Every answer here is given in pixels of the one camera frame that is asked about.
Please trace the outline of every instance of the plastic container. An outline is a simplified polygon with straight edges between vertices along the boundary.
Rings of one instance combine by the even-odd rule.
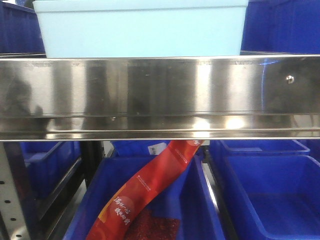
[[[299,142],[310,149],[310,157],[313,157],[318,162],[320,161],[320,139],[306,139]]]
[[[319,240],[320,164],[310,156],[233,156],[225,201],[239,240]]]
[[[320,1],[250,0],[242,50],[320,53]]]
[[[211,140],[211,167],[221,190],[225,189],[226,159],[229,156],[308,155],[310,149],[297,140]]]
[[[79,157],[75,143],[21,142],[31,187],[37,198],[46,198]]]
[[[0,1],[0,53],[44,52],[35,11]]]
[[[149,156],[103,160],[63,240],[86,239],[108,200],[151,159]],[[195,157],[188,169],[147,208],[156,217],[180,219],[177,240],[225,240],[199,157]]]
[[[49,58],[239,55],[248,0],[38,0]]]
[[[159,155],[169,144],[170,140],[119,140],[111,141],[116,156],[150,156]]]

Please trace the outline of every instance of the blue crate wall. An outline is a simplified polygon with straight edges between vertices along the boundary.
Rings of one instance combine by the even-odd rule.
[[[44,53],[34,10],[0,1],[0,53]]]
[[[320,53],[319,0],[250,0],[242,50]]]

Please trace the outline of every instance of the storage rack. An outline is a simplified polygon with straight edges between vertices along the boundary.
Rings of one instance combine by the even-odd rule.
[[[83,141],[65,176],[87,166],[75,190],[102,158],[94,141],[320,138],[319,66],[320,55],[0,59],[0,237],[46,238],[49,207],[37,213],[15,141]]]

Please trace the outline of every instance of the screw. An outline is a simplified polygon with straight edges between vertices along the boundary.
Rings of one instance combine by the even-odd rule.
[[[288,84],[293,84],[295,82],[295,77],[289,75],[285,78],[285,80],[287,81]]]

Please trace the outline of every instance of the light blue plastic bin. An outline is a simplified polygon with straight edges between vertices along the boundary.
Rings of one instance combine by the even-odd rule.
[[[248,0],[38,0],[49,58],[230,56]]]

